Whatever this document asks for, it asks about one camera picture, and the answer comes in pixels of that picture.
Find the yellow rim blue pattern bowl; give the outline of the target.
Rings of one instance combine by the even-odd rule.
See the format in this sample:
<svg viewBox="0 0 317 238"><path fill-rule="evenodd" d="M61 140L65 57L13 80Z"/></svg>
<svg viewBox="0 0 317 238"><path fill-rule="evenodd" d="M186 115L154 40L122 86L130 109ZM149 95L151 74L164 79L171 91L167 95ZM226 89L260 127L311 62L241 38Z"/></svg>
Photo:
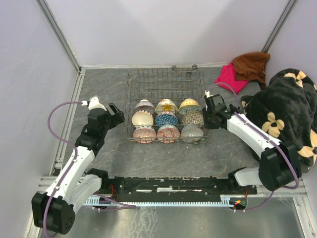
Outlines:
<svg viewBox="0 0 317 238"><path fill-rule="evenodd" d="M185 99L180 104L178 112L182 115L185 115L190 111L201 111L201 110L202 110L202 107L196 100L188 98L188 99Z"/></svg>

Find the purple striped bowl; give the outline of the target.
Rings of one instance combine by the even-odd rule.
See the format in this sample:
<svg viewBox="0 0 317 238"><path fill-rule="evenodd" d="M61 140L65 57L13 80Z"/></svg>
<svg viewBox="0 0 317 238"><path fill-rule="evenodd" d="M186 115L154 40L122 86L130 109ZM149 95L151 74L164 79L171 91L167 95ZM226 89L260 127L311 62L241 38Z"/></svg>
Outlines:
<svg viewBox="0 0 317 238"><path fill-rule="evenodd" d="M142 99L134 108L135 113L138 111L147 111L150 114L153 114L155 112L155 107L149 100Z"/></svg>

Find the grey wire dish rack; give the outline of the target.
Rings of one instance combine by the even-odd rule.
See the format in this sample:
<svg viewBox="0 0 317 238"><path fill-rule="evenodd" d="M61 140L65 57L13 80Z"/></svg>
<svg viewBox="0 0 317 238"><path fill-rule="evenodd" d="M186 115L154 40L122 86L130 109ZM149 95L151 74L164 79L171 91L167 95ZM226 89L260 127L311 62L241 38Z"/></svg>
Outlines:
<svg viewBox="0 0 317 238"><path fill-rule="evenodd" d="M204 102L205 81L197 65L191 67L138 68L128 73L124 99L125 123L122 133L128 141L138 142L133 137L136 127L132 123L135 106L143 99L155 107L163 99L170 99L177 107L186 99L194 99L201 107Z"/></svg>

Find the orange flower leaf bowl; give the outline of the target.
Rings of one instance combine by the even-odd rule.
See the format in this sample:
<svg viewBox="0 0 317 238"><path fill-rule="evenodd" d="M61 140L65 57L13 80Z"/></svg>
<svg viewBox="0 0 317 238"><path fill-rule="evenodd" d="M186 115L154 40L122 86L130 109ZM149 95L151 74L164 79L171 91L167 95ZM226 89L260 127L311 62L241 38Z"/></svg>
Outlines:
<svg viewBox="0 0 317 238"><path fill-rule="evenodd" d="M155 108L155 112L157 114L161 113L161 112L172 112L172 113L176 113L178 111L178 107L176 106L176 104L170 100L170 99L162 99L160 102L158 102L156 108Z"/></svg>

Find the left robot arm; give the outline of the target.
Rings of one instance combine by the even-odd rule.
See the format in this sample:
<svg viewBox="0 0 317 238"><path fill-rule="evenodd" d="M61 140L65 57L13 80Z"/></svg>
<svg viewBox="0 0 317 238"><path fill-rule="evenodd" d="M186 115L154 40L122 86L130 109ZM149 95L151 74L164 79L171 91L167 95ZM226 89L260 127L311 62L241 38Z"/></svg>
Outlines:
<svg viewBox="0 0 317 238"><path fill-rule="evenodd" d="M81 105L89 109L87 124L75 143L65 141L73 148L70 158L45 192L36 192L31 200L34 225L43 229L48 238L67 234L82 205L95 192L109 189L106 172L97 171L83 181L79 179L103 147L107 132L125 121L124 113L114 103L106 108L97 97Z"/></svg>

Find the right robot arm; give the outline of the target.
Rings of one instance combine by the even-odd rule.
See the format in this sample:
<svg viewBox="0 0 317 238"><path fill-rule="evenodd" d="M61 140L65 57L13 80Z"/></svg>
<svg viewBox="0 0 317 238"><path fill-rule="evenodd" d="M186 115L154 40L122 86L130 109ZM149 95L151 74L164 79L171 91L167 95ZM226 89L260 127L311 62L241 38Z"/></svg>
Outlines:
<svg viewBox="0 0 317 238"><path fill-rule="evenodd" d="M262 185L269 191L282 187L296 189L302 172L296 146L282 142L253 124L233 105L227 106L219 94L205 92L203 108L204 125L207 129L222 128L238 136L259 160L257 168L242 168L232 172L227 182L231 193L238 194L248 185Z"/></svg>

